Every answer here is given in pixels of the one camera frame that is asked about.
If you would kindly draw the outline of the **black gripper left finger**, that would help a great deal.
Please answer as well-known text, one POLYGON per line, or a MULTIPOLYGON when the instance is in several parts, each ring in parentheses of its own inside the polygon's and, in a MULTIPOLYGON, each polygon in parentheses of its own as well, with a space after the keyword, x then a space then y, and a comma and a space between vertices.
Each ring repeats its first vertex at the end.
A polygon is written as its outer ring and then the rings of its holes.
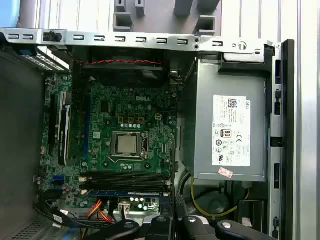
POLYGON ((129 219, 102 228, 86 237, 87 240, 173 240, 172 219, 168 216, 155 216, 139 225, 129 219))

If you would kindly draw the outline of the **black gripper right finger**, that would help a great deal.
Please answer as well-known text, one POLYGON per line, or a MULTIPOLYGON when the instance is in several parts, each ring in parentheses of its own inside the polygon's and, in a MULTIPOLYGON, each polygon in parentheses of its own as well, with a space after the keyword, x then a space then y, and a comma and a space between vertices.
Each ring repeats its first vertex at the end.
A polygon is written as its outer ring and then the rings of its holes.
POLYGON ((273 237, 232 220, 221 220, 211 227, 200 216, 180 221, 182 240, 272 240, 273 237))

